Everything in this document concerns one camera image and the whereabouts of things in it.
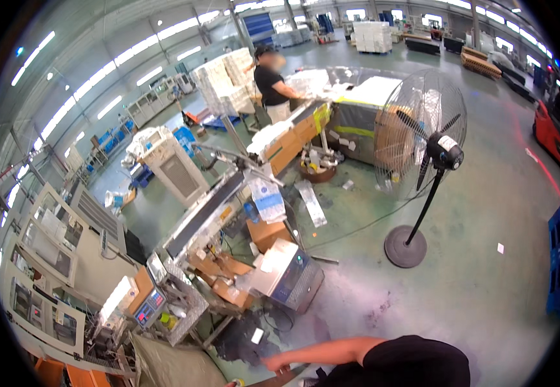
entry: wooden pallet stack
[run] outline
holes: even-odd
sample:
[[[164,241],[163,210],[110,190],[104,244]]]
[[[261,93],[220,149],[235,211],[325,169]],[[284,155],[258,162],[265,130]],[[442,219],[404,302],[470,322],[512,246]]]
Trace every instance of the wooden pallet stack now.
[[[494,79],[500,79],[502,76],[502,71],[496,66],[488,63],[483,59],[480,59],[473,55],[469,55],[468,53],[461,53],[461,64],[466,69],[475,71],[488,77],[493,77]]]

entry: machine control panel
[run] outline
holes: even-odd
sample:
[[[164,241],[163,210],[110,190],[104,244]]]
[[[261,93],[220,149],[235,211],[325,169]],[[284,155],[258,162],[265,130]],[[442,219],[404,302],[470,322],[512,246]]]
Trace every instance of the machine control panel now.
[[[141,328],[148,328],[153,324],[160,315],[165,302],[166,297],[158,288],[155,288],[134,314]]]

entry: person's arm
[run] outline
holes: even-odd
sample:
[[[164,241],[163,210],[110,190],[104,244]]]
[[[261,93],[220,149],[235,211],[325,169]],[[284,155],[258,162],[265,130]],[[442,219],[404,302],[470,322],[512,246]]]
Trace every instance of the person's arm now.
[[[386,341],[381,337],[351,337],[334,341],[322,342],[310,345],[306,348],[279,353],[267,359],[263,363],[267,369],[276,372],[290,363],[322,363],[322,364],[345,364],[358,362],[364,365],[364,356]]]
[[[284,97],[287,98],[299,98],[299,94],[295,93],[295,90],[291,89],[290,87],[286,86],[283,81],[277,81],[271,87],[276,90],[279,94],[282,94]]]

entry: fan stand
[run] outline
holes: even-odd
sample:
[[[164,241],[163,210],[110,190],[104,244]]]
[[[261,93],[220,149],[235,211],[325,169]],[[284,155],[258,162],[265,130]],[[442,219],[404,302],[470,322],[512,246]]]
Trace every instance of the fan stand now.
[[[424,203],[415,226],[413,228],[408,225],[395,227],[385,237],[385,255],[394,265],[408,269],[419,265],[426,256],[426,238],[417,228],[420,227],[420,223],[422,223],[424,215],[426,215],[426,211],[428,211],[431,205],[439,182],[444,177],[444,172],[444,168],[437,169],[431,192],[429,192],[429,196],[426,198],[426,203]]]

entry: industrial fan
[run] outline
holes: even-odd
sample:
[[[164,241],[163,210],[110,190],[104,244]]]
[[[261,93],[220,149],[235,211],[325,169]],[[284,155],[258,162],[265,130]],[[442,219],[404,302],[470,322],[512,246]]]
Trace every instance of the industrial fan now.
[[[432,69],[401,81],[377,113],[374,160],[379,187],[409,198],[432,182],[415,225],[398,226],[385,238],[385,254],[393,264],[414,267],[426,256],[426,239],[418,227],[446,172],[463,162],[466,129],[461,91]]]

